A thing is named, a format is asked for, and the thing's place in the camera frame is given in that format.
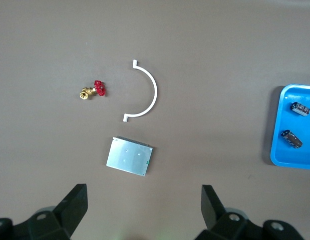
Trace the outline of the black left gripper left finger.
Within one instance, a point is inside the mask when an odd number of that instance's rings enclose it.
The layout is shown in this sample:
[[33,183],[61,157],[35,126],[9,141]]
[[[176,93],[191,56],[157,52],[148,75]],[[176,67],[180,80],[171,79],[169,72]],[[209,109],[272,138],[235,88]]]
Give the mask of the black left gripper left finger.
[[53,210],[14,225],[0,218],[0,240],[69,240],[88,210],[86,184],[77,184]]

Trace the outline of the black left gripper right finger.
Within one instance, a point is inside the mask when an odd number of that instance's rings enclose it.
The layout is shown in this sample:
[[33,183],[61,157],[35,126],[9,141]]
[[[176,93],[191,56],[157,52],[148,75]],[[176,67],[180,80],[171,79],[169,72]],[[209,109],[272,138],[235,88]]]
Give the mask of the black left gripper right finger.
[[213,186],[201,188],[201,212],[206,224],[197,240],[302,240],[301,234],[281,220],[267,220],[262,226],[237,211],[227,210]]

